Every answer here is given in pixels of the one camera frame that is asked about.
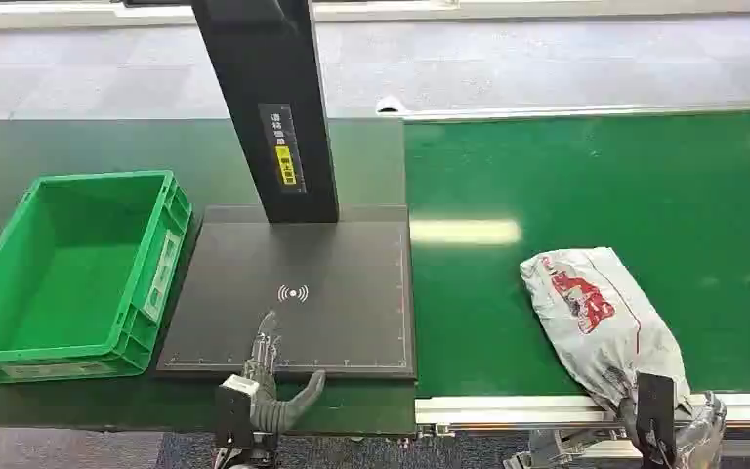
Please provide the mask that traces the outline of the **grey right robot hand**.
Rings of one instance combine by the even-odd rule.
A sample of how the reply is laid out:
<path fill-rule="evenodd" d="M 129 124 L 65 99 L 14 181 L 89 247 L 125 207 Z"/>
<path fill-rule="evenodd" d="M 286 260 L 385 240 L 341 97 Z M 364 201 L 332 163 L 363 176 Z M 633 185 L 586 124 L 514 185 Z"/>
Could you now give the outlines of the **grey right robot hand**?
<path fill-rule="evenodd" d="M 705 403 L 693 420 L 676 432 L 674 468 L 719 468 L 721 444 L 726 432 L 727 407 L 713 392 L 704 393 Z"/>

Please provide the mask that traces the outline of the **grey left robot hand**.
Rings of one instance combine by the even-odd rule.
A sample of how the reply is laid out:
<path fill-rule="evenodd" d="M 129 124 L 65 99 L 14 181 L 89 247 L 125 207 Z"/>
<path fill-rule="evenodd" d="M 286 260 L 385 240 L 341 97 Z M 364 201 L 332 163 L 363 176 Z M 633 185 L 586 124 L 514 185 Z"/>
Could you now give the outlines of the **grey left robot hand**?
<path fill-rule="evenodd" d="M 326 382 L 326 372 L 317 370 L 303 390 L 289 400 L 280 400 L 274 375 L 280 341 L 277 314 L 269 310 L 258 326 L 242 374 L 259 384 L 250 420 L 257 430 L 271 434 L 291 430 L 321 396 Z"/>

